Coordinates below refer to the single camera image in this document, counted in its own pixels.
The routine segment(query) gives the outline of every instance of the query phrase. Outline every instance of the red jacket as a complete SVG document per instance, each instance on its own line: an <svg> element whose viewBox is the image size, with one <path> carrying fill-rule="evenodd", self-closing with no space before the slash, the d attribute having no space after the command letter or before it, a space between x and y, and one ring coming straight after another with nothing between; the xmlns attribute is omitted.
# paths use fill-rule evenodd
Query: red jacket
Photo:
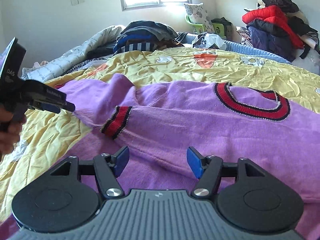
<svg viewBox="0 0 320 240"><path fill-rule="evenodd" d="M290 37L290 40L295 49L303 49L303 41L298 37L297 34L293 32L293 30L288 25L288 19L285 14L281 11L281 9L272 5L263 9L254 10L248 12L242 17L242 21L245 24L249 24L255 19L261 19L266 22L272 23L284 29Z"/></svg>

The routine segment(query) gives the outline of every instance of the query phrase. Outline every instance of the pile of clothes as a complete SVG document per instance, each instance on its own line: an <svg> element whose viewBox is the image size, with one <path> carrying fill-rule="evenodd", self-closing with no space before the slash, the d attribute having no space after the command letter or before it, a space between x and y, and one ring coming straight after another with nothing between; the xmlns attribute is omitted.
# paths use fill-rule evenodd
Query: pile of clothes
<svg viewBox="0 0 320 240"><path fill-rule="evenodd" d="M295 3L291 0L258 0L258 6L258 10L251 10L242 17L250 37L246 43L290 62L296 58L296 49L305 49L301 58L305 58L311 48L319 52L318 31L307 24ZM238 32L246 38L245 30Z"/></svg>
<svg viewBox="0 0 320 240"><path fill-rule="evenodd" d="M63 75L86 69L95 62L101 64L102 61L107 61L112 56L127 51L153 52L156 49L184 47L177 39L182 40L186 34L178 35L170 26L153 21L131 22L120 32L116 41L102 44L96 49L87 52L83 62L73 66Z"/></svg>
<svg viewBox="0 0 320 240"><path fill-rule="evenodd" d="M170 26L153 21L131 22L117 38L114 54L127 51L155 51L183 47L176 41L178 34Z"/></svg>

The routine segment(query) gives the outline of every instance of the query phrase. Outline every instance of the finger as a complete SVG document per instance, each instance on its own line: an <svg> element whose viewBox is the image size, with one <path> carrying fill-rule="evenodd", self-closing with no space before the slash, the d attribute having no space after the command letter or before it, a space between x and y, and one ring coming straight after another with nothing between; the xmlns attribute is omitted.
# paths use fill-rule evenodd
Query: finger
<svg viewBox="0 0 320 240"><path fill-rule="evenodd" d="M3 144L3 143L0 143L0 153L1 154L10 154L12 153L14 150L14 147L12 144Z"/></svg>
<svg viewBox="0 0 320 240"><path fill-rule="evenodd" d="M21 123L11 123L8 128L8 133L19 134L22 131Z"/></svg>
<svg viewBox="0 0 320 240"><path fill-rule="evenodd" d="M23 116L23 119L21 120L20 123L21 123L21 124L25 124L26 122L27 122L27 118L26 118L26 116L24 115L24 116Z"/></svg>
<svg viewBox="0 0 320 240"><path fill-rule="evenodd" d="M6 111L4 107L0 107L0 122L9 122L13 117L13 114Z"/></svg>
<svg viewBox="0 0 320 240"><path fill-rule="evenodd" d="M0 143L14 144L20 141L19 134L0 132Z"/></svg>

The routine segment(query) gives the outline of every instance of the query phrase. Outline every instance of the navy jacket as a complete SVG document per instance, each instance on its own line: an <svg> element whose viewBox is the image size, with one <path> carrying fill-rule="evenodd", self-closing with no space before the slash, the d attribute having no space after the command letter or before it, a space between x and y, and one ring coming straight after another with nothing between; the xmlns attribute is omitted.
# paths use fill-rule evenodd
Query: navy jacket
<svg viewBox="0 0 320 240"><path fill-rule="evenodd" d="M276 37L270 33L249 27L250 39L257 49L262 49L292 62L295 60L293 46L289 36Z"/></svg>

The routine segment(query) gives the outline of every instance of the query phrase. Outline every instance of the black jacket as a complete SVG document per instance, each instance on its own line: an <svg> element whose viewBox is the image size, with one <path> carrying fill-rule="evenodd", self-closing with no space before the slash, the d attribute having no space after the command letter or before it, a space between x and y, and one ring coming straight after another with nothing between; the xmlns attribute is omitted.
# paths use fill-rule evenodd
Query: black jacket
<svg viewBox="0 0 320 240"><path fill-rule="evenodd" d="M298 5L296 5L292 0L262 0L266 7L271 5L277 5L284 12L296 13L299 11Z"/></svg>
<svg viewBox="0 0 320 240"><path fill-rule="evenodd" d="M248 26L254 27L258 30L261 30L261 31L264 31L267 33L270 33L271 35L276 36L276 37L287 37L288 36L288 33L284 29L282 29L281 27L279 27L275 24L269 23L269 22L265 22L260 19L253 20L252 22L250 22L248 24Z"/></svg>

